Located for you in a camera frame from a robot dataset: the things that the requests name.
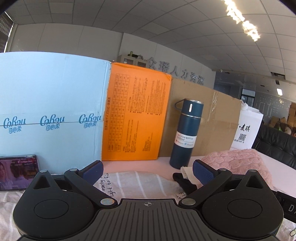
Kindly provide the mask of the pink knitted sweater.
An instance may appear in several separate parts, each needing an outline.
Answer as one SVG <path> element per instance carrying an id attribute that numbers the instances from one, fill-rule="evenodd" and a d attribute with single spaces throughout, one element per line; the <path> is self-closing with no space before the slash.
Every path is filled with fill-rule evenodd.
<path id="1" fill-rule="evenodd" d="M 215 170 L 225 168 L 233 174 L 246 174 L 248 170 L 257 170 L 270 188 L 273 179 L 257 151 L 253 149 L 213 152 L 201 159 Z"/>

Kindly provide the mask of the black folded garment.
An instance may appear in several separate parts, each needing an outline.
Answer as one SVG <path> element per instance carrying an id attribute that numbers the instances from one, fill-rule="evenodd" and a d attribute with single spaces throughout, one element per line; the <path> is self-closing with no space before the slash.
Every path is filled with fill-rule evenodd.
<path id="1" fill-rule="evenodd" d="M 187 195 L 198 189 L 195 184 L 192 184 L 188 179 L 185 179 L 181 173 L 173 173 L 173 180 L 180 185 Z"/>

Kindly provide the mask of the white folded garment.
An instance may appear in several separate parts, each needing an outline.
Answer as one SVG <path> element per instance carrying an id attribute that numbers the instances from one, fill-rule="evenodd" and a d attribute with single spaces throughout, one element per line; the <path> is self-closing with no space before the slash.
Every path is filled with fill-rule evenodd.
<path id="1" fill-rule="evenodd" d="M 193 174 L 192 167 L 181 167 L 180 171 L 184 179 L 189 180 L 194 185 L 199 183 L 198 179 Z"/>

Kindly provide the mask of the dark blue vacuum bottle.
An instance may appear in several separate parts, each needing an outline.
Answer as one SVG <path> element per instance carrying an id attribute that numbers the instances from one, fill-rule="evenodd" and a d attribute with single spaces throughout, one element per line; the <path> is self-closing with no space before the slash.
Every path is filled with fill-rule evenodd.
<path id="1" fill-rule="evenodd" d="M 189 164 L 201 123 L 203 103 L 193 99 L 181 100 L 183 106 L 177 127 L 170 165 L 175 169 Z"/>

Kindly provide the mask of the black leather sofa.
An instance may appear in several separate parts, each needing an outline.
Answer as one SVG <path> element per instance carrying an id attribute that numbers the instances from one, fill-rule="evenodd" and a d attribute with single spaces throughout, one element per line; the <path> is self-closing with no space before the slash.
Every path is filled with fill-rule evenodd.
<path id="1" fill-rule="evenodd" d="M 287 133 L 261 124 L 252 148 L 293 169 L 296 168 L 296 138 Z"/>

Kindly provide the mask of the brown cardboard box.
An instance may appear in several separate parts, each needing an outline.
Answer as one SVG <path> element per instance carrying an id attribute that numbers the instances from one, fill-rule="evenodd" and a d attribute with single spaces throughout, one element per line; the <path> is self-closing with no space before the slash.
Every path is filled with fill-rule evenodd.
<path id="1" fill-rule="evenodd" d="M 173 78 L 159 156 L 171 155 L 180 118 L 180 111 L 175 107 L 181 108 L 178 101 L 185 98 L 204 104 L 192 156 L 229 150 L 239 123 L 241 101 L 208 87 Z"/>

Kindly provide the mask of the smartphone playing video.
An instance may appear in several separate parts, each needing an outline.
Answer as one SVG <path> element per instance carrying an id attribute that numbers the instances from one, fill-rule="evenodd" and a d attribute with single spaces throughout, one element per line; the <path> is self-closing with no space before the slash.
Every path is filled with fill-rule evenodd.
<path id="1" fill-rule="evenodd" d="M 39 171 L 36 155 L 1 156 L 1 191 L 25 190 Z"/>

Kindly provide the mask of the white tote bag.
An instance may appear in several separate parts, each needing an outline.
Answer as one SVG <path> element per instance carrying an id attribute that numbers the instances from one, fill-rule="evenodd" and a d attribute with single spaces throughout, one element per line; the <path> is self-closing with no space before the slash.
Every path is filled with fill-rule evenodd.
<path id="1" fill-rule="evenodd" d="M 251 149 L 258 134 L 263 114 L 241 101 L 238 127 L 234 136 L 232 149 Z"/>

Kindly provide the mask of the light blue Cabou box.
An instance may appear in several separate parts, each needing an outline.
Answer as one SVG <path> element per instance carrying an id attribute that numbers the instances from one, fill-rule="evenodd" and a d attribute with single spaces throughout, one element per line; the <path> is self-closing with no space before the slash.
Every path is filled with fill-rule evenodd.
<path id="1" fill-rule="evenodd" d="M 36 155 L 62 174 L 102 158 L 111 63 L 51 53 L 1 53 L 1 155 Z"/>

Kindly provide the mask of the stacked cardboard boxes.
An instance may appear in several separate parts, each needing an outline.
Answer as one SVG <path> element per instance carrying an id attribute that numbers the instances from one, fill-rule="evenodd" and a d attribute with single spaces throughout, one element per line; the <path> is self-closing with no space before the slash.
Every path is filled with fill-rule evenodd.
<path id="1" fill-rule="evenodd" d="M 277 118 L 277 117 L 273 116 L 271 118 L 269 127 L 274 127 L 276 125 L 279 125 L 280 123 L 283 123 L 283 124 L 287 124 L 290 128 L 294 128 L 295 127 L 295 123 L 296 123 L 295 105 L 296 105 L 295 102 L 292 102 L 290 104 L 290 108 L 288 110 L 288 117 Z"/>

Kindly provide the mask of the orange box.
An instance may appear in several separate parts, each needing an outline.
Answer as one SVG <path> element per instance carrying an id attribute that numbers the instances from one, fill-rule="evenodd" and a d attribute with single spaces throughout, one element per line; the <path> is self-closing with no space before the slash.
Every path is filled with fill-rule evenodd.
<path id="1" fill-rule="evenodd" d="M 104 113 L 104 161 L 158 158 L 170 88 L 167 73 L 112 63 Z"/>

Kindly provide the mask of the glass door cabinet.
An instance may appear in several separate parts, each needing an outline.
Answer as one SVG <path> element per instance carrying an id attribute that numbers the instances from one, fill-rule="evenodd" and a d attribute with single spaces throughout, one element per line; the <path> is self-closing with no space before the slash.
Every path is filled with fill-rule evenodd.
<path id="1" fill-rule="evenodd" d="M 117 62 L 134 65 L 138 67 L 148 68 L 148 61 L 140 58 L 131 57 L 128 55 L 120 55 L 117 57 Z"/>

